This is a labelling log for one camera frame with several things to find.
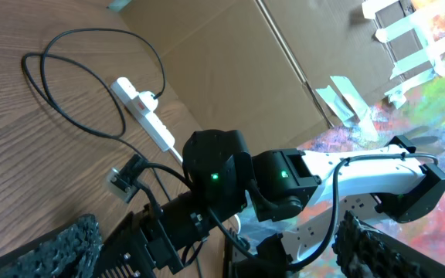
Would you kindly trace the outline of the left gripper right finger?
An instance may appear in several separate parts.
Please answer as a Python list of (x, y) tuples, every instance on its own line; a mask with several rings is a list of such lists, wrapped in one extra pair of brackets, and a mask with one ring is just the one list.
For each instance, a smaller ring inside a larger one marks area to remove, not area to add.
[(445, 278), (445, 265), (347, 211), (332, 244), (346, 277)]

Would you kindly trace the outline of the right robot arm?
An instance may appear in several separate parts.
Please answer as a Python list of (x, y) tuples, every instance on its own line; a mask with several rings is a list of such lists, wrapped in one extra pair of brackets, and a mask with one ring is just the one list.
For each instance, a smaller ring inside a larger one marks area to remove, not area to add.
[(199, 254), (214, 228), (252, 205), (259, 221), (291, 219), (329, 200), (330, 209), (290, 232), (267, 237), (250, 253), (226, 232), (226, 277), (290, 277), (327, 248), (349, 277), (428, 277), (441, 264), (373, 228), (412, 222), (433, 211), (445, 173), (431, 154), (404, 136), (373, 151), (321, 153), (296, 148), (248, 152), (239, 131), (196, 131), (175, 177), (187, 192), (160, 205), (155, 198), (128, 214), (107, 238), (95, 277), (177, 273)]

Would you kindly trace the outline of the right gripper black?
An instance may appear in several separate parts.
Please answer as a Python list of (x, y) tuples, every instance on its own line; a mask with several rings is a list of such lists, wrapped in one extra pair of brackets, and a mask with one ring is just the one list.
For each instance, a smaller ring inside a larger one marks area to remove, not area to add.
[(131, 213), (104, 243), (92, 276), (154, 277), (165, 267), (176, 274), (195, 261), (200, 249), (192, 256), (188, 251), (205, 242), (210, 229), (207, 212), (165, 210), (158, 218)]

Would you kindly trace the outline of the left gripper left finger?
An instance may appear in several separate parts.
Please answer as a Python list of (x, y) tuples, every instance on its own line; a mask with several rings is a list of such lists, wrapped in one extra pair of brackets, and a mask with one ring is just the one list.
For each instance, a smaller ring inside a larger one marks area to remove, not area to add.
[(40, 236), (0, 257), (0, 277), (92, 277), (102, 248), (94, 215)]

